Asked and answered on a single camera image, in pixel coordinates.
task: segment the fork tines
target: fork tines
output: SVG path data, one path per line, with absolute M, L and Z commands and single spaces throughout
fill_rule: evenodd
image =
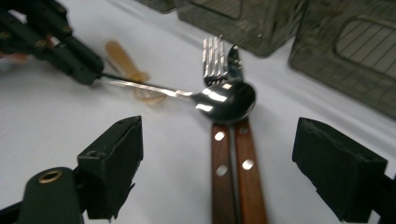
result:
M 204 39 L 204 81 L 211 86 L 226 80 L 228 72 L 224 57 L 224 41 L 221 37 Z

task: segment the spoon bowl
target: spoon bowl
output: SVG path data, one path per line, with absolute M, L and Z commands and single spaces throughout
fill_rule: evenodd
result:
M 193 95 L 196 109 L 216 123 L 244 119 L 256 103 L 256 92 L 244 82 L 223 82 Z

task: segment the wooden handle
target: wooden handle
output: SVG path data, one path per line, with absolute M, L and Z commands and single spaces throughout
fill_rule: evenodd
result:
M 236 224 L 229 128 L 225 125 L 213 124 L 211 139 L 212 223 Z
M 234 130 L 242 223 L 266 224 L 268 221 L 262 195 L 259 166 L 248 120 L 245 119 L 236 123 Z

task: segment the white surface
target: white surface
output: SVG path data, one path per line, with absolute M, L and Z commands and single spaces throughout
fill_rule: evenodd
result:
M 200 91 L 202 40 L 211 34 L 133 2 L 63 0 L 75 36 L 105 58 L 118 39 L 151 83 Z M 291 42 L 269 58 L 244 50 L 246 81 L 257 91 L 250 115 L 270 223 L 338 223 L 291 161 L 299 117 L 316 119 L 389 160 L 396 173 L 396 123 L 371 108 L 290 70 Z M 0 61 L 0 207 L 21 200 L 33 175 L 74 168 L 76 156 L 114 122 L 143 117 L 145 158 L 135 188 L 113 223 L 206 224 L 210 214 L 211 122 L 178 99 L 137 102 L 128 89 L 77 84 L 48 63 Z M 86 223 L 107 223 L 88 220 Z M 373 215 L 370 223 L 376 223 Z

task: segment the metal rivet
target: metal rivet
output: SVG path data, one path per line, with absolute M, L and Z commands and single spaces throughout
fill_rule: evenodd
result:
M 225 165 L 221 165 L 218 170 L 216 171 L 216 175 L 217 176 L 224 176 L 228 171 L 227 166 Z
M 62 176 L 62 171 L 60 170 L 49 171 L 38 178 L 38 183 L 48 184 L 61 178 L 61 176 Z
M 244 168 L 244 170 L 250 170 L 254 165 L 254 161 L 253 160 L 245 160 L 244 163 L 242 163 L 242 168 Z
M 216 141 L 221 141 L 224 138 L 224 136 L 225 136 L 224 132 L 218 132 L 215 135 L 215 139 Z
M 239 133 L 241 134 L 247 134 L 248 133 L 248 128 L 242 127 L 239 129 Z

